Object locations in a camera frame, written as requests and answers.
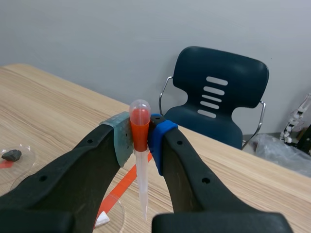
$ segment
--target white paper piece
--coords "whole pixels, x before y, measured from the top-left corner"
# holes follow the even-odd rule
[[[105,211],[102,211],[102,213],[98,216],[96,223],[95,223],[95,227],[101,226],[106,224],[107,222],[109,222],[110,219],[107,216]]]

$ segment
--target clear pipette tube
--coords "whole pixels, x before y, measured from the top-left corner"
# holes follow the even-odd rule
[[[151,109],[147,101],[136,100],[130,105],[130,121],[134,141],[134,155],[139,188],[139,200],[144,219],[148,208],[148,146],[147,136]]]

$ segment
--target chrome armrest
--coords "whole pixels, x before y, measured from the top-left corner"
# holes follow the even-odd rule
[[[255,133],[250,137],[250,139],[248,139],[248,140],[244,143],[244,145],[242,146],[242,149],[244,149],[244,147],[247,145],[247,143],[248,143],[253,137],[255,137],[255,136],[258,134],[258,132],[259,132],[259,130],[260,130],[260,128],[261,128],[262,121],[263,121],[263,116],[264,116],[264,111],[265,111],[265,109],[266,109],[266,103],[263,102],[263,101],[260,101],[260,103],[262,104],[262,109],[261,109],[259,124],[258,124],[258,126],[257,126],[257,129],[256,129]]]
[[[172,79],[172,78],[173,78],[172,76],[169,76],[169,77],[166,79],[166,82],[165,82],[165,84],[164,84],[163,90],[162,90],[162,92],[160,93],[160,97],[159,97],[159,109],[160,109],[160,114],[161,114],[162,116],[163,116],[162,107],[161,107],[162,96],[163,96],[163,93],[164,93],[164,90],[165,90],[165,88],[166,88],[166,85],[167,85],[168,81],[169,81],[170,79]]]

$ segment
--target orange pipette bulb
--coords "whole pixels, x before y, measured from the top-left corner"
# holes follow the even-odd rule
[[[134,148],[138,152],[147,150],[147,137],[151,109],[147,101],[136,100],[130,105],[130,121]]]

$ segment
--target chair backrest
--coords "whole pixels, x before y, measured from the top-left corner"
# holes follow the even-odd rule
[[[268,79],[267,66],[258,60],[203,47],[188,47],[178,56],[173,84],[187,93],[185,105],[191,105],[196,111],[202,109],[231,117],[237,107],[258,105]]]

